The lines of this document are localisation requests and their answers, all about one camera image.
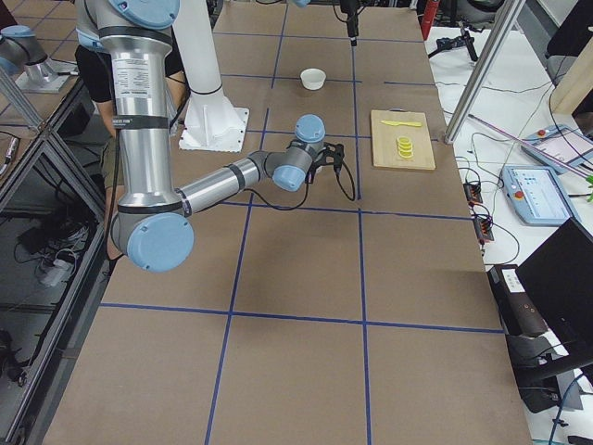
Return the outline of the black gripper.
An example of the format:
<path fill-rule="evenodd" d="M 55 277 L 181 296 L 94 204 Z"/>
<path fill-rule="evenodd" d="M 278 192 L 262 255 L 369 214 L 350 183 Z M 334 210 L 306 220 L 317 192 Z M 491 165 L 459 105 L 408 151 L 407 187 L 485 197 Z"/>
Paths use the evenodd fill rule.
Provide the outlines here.
<path fill-rule="evenodd" d="M 324 166 L 324 158 L 316 159 L 313 161 L 309 167 L 309 171 L 307 173 L 307 180 L 314 181 L 315 176 L 319 173 Z"/>

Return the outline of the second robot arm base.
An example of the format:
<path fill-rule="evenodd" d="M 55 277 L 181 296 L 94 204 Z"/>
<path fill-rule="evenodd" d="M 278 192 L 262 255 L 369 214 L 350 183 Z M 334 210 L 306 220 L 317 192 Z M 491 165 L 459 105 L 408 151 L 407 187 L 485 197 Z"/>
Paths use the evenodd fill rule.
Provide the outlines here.
<path fill-rule="evenodd" d="M 70 76 L 78 75 L 74 62 L 60 62 L 44 51 L 35 33 L 24 25 L 1 30 L 1 69 L 16 76 L 23 92 L 56 94 Z"/>

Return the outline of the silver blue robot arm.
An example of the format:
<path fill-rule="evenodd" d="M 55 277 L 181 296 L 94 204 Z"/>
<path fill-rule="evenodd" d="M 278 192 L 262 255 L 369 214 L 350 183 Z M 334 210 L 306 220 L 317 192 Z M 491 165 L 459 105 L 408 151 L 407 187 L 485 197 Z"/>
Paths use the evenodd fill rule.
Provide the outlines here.
<path fill-rule="evenodd" d="M 347 37 L 350 45 L 356 47 L 359 39 L 359 16 L 367 4 L 359 0 L 331 1 L 336 19 L 347 27 Z"/>
<path fill-rule="evenodd" d="M 312 114 L 296 123 L 283 152 L 259 151 L 183 187 L 170 173 L 170 118 L 165 58 L 178 48 L 190 96 L 181 145 L 240 150 L 248 110 L 225 96 L 208 9 L 202 1 L 80 1 L 82 45 L 111 57 L 125 193 L 110 230 L 139 268 L 160 273 L 189 256 L 195 235 L 188 217 L 269 178 L 294 192 L 324 149 L 325 128 Z"/>

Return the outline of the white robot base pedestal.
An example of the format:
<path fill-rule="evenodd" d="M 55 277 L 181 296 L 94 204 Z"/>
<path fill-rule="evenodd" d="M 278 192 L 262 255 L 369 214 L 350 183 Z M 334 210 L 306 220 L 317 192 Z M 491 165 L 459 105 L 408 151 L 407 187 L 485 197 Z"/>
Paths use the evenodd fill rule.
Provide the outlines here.
<path fill-rule="evenodd" d="M 239 152 L 249 110 L 223 91 L 207 3 L 182 0 L 173 30 L 190 90 L 180 148 Z"/>

